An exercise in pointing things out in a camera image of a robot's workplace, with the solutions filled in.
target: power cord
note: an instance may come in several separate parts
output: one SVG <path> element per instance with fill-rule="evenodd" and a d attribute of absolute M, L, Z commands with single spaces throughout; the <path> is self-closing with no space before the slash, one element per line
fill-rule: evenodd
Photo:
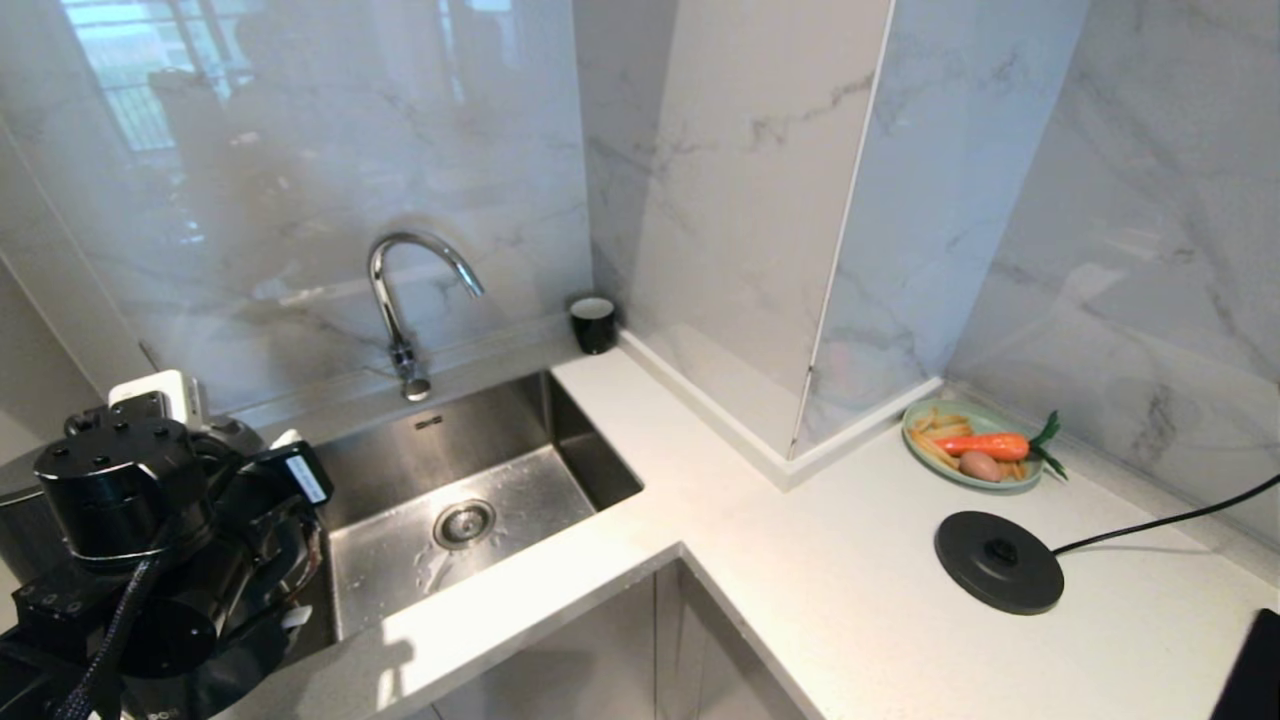
<path fill-rule="evenodd" d="M 1244 502 L 1245 500 L 1249 500 L 1251 497 L 1256 497 L 1258 495 L 1262 495 L 1262 493 L 1267 492 L 1268 489 L 1271 489 L 1271 488 L 1274 488 L 1276 486 L 1280 486 L 1280 475 L 1276 475 L 1276 477 L 1271 478 L 1270 480 L 1262 483 L 1261 486 L 1258 486 L 1258 487 L 1256 487 L 1256 488 L 1253 488 L 1251 491 L 1245 491 L 1245 492 L 1242 492 L 1240 495 L 1238 495 L 1235 497 L 1231 497 L 1229 500 L 1224 500 L 1222 502 L 1219 502 L 1217 505 L 1210 505 L 1208 507 L 1201 507 L 1199 510 L 1192 510 L 1190 512 L 1183 512 L 1181 515 L 1174 515 L 1172 518 L 1164 518 L 1161 520 L 1152 520 L 1151 523 L 1143 523 L 1142 525 L 1134 525 L 1132 528 L 1124 528 L 1123 530 L 1112 530 L 1110 533 L 1103 533 L 1101 536 L 1093 536 L 1092 538 L 1085 538 L 1083 541 L 1073 542 L 1071 544 L 1064 544 L 1062 547 L 1055 550 L 1053 555 L 1055 556 L 1062 555 L 1065 552 L 1071 552 L 1073 550 L 1079 550 L 1079 548 L 1082 548 L 1082 547 L 1084 547 L 1087 544 L 1093 544 L 1096 542 L 1102 542 L 1102 541 L 1117 538 L 1117 537 L 1121 537 L 1121 536 L 1129 536 L 1129 534 L 1133 534 L 1133 533 L 1140 533 L 1143 530 L 1149 530 L 1152 528 L 1158 528 L 1161 525 L 1171 525 L 1174 523 L 1181 523 L 1183 520 L 1192 520 L 1194 518 L 1201 518 L 1201 516 L 1204 516 L 1204 515 L 1210 515 L 1212 512 L 1217 512 L 1219 510 L 1226 510 L 1228 507 L 1231 507 L 1233 505 L 1239 505 L 1239 503 Z"/>

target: french fries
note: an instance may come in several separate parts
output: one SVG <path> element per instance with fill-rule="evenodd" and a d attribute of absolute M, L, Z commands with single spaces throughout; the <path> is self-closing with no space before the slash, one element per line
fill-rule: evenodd
<path fill-rule="evenodd" d="M 929 409 L 929 414 L 916 420 L 911 428 L 908 429 L 908 436 L 911 438 L 925 455 L 933 460 L 951 468 L 952 470 L 960 470 L 960 461 L 955 457 L 947 455 L 945 450 L 938 447 L 933 441 L 948 438 L 948 437 L 969 437 L 973 434 L 973 425 L 969 424 L 969 418 L 964 415 L 938 415 L 938 409 Z M 1021 460 L 1018 462 L 1000 462 L 1000 469 L 1004 473 L 1004 478 L 1000 482 L 1018 482 L 1027 479 L 1027 464 Z"/>

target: baseboard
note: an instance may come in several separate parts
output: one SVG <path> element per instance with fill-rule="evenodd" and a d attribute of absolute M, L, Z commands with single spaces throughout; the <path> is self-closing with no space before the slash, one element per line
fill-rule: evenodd
<path fill-rule="evenodd" d="M 831 466 L 849 451 L 881 434 L 901 418 L 902 411 L 916 400 L 929 397 L 942 388 L 941 378 L 929 378 L 909 391 L 882 402 L 854 424 L 836 433 L 800 457 L 786 459 L 765 445 L 746 425 L 733 418 L 723 406 L 712 400 L 698 386 L 671 366 L 648 345 L 628 331 L 621 331 L 622 350 L 662 383 L 686 407 L 694 411 L 722 439 L 730 443 L 762 475 L 778 489 L 790 491 L 820 470 Z"/>

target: label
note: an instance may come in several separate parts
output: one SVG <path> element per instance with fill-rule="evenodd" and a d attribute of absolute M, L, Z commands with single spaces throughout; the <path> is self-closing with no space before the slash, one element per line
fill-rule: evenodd
<path fill-rule="evenodd" d="M 302 495 L 307 496 L 311 505 L 320 505 L 329 496 L 324 493 L 324 488 L 320 487 L 320 482 L 316 480 L 315 474 L 311 471 L 311 465 L 301 455 L 294 455 L 284 461 L 289 466 L 289 471 L 293 473 L 293 479 L 298 482 L 298 487 L 302 488 Z"/>

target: chrome faucet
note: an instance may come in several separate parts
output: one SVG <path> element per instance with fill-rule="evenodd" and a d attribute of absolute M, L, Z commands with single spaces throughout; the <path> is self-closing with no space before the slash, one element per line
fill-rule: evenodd
<path fill-rule="evenodd" d="M 374 286 L 378 309 L 383 313 L 383 322 L 387 323 L 387 334 L 392 338 L 388 350 L 392 354 L 392 363 L 396 365 L 396 374 L 399 375 L 403 383 L 401 395 L 410 402 L 419 402 L 426 400 L 426 396 L 431 392 L 431 383 L 426 382 L 426 378 L 419 377 L 413 343 L 401 331 L 399 314 L 396 310 L 396 301 L 392 300 L 390 288 L 387 287 L 387 275 L 384 273 L 387 268 L 387 251 L 402 242 L 417 245 L 435 252 L 440 260 L 448 263 L 449 268 L 453 269 L 458 279 L 467 288 L 467 292 L 471 293 L 471 297 L 484 295 L 484 286 L 480 284 L 475 270 L 471 269 L 471 265 L 467 265 L 462 255 L 452 245 L 444 242 L 440 236 L 434 233 L 394 231 L 380 237 L 369 252 L 369 282 Z"/>

